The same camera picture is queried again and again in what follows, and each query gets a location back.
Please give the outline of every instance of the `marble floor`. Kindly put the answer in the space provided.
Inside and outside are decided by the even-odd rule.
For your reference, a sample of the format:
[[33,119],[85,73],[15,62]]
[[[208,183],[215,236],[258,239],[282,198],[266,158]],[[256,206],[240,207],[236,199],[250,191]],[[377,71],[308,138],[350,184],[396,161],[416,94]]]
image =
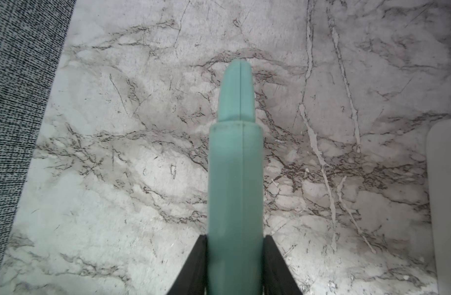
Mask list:
[[252,65],[264,231],[305,295],[437,293],[425,137],[451,0],[78,0],[0,294],[168,291],[206,232],[224,69]]

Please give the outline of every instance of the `gray fabric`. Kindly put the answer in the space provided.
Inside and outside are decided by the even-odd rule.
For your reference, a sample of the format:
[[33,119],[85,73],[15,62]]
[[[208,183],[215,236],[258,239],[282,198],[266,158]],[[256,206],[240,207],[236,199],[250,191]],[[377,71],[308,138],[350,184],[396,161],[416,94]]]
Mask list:
[[0,0],[0,265],[75,0]]

